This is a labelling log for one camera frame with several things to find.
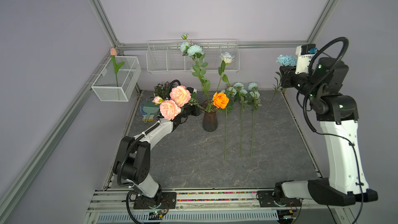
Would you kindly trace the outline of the small blue carnation stem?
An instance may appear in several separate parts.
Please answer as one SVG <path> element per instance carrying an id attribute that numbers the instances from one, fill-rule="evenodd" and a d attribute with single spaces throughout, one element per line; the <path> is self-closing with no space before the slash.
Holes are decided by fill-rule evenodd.
<path id="1" fill-rule="evenodd" d="M 280 66 L 296 66 L 296 62 L 297 62 L 297 57 L 296 56 L 287 56 L 287 55 L 280 55 L 276 62 L 278 64 L 280 64 Z M 273 89 L 274 89 L 274 95 L 272 96 L 268 107 L 270 107 L 274 97 L 276 95 L 278 95 L 279 93 L 285 94 L 285 92 L 287 91 L 287 88 L 282 88 L 281 84 L 280 84 L 280 80 L 281 80 L 281 74 L 280 72 L 276 72 L 276 74 L 279 76 L 279 79 L 275 77 L 276 79 L 276 84 L 273 85 Z"/>

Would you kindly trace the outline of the teal rose branch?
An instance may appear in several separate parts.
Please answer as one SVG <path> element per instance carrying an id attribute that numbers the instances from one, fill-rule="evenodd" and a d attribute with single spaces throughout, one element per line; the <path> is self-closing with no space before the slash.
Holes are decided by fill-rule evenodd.
<path id="1" fill-rule="evenodd" d="M 232 85 L 228 85 L 227 89 L 224 91 L 229 99 L 229 102 L 225 109 L 225 145 L 224 145 L 224 162 L 227 161 L 228 153 L 228 115 L 233 109 L 234 99 L 236 95 L 236 89 Z"/>
<path id="2" fill-rule="evenodd" d="M 254 150 L 254 139 L 255 139 L 255 116 L 256 111 L 261 105 L 260 93 L 259 93 L 259 86 L 255 82 L 251 82 L 248 85 L 249 96 L 251 99 L 252 105 L 252 129 L 251 129 L 251 142 L 250 142 L 250 159 L 252 159 L 253 150 Z"/>
<path id="3" fill-rule="evenodd" d="M 237 82 L 233 85 L 234 89 L 237 91 L 235 97 L 237 100 L 239 100 L 240 103 L 240 150 L 239 150 L 239 156 L 242 158 L 243 157 L 243 115 L 245 111 L 245 107 L 247 105 L 247 90 L 245 89 L 245 86 L 243 83 Z"/>

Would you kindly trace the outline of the dark ribbed glass vase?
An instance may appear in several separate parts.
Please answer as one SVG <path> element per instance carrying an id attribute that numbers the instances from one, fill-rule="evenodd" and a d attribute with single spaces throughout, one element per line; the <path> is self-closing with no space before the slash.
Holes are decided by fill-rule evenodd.
<path id="1" fill-rule="evenodd" d="M 213 132 L 218 127 L 217 108 L 211 104 L 209 112 L 204 112 L 202 127 L 207 132 Z"/>

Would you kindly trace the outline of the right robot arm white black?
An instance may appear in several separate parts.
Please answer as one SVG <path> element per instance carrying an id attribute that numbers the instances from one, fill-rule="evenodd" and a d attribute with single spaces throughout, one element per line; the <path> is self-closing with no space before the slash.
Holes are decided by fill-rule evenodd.
<path id="1" fill-rule="evenodd" d="M 294 66 L 281 66 L 279 70 L 283 88 L 296 88 L 298 93 L 309 96 L 310 107 L 320 123 L 319 135 L 325 138 L 329 177 L 279 182 L 275 185 L 276 199 L 308 199 L 331 206 L 377 201 L 378 193 L 369 187 L 362 170 L 356 101 L 339 92 L 349 67 L 323 57 L 312 74 L 297 74 Z"/>

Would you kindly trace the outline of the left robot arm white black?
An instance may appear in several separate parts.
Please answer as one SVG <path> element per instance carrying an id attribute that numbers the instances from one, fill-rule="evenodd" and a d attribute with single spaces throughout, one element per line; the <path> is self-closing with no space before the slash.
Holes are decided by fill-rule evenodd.
<path id="1" fill-rule="evenodd" d="M 113 174 L 119 187 L 129 187 L 144 206 L 158 207 L 162 202 L 162 188 L 150 175 L 151 150 L 165 136 L 175 131 L 189 116 L 199 116 L 201 110 L 187 105 L 173 120 L 160 118 L 142 133 L 121 141 L 113 165 Z"/>

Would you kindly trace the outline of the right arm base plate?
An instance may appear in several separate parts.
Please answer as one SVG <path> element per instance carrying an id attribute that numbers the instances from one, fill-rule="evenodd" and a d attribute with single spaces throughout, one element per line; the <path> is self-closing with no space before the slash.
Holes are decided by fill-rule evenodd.
<path id="1" fill-rule="evenodd" d="M 256 193 L 256 199 L 260 207 L 293 207 L 299 208 L 302 205 L 300 199 L 277 198 L 273 190 L 259 190 Z"/>

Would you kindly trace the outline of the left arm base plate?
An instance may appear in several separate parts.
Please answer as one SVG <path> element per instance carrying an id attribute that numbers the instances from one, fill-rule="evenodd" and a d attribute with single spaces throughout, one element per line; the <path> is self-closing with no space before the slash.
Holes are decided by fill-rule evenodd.
<path id="1" fill-rule="evenodd" d="M 162 192 L 156 194 L 154 198 L 138 196 L 134 200 L 134 209 L 175 209 L 177 203 L 177 193 Z"/>

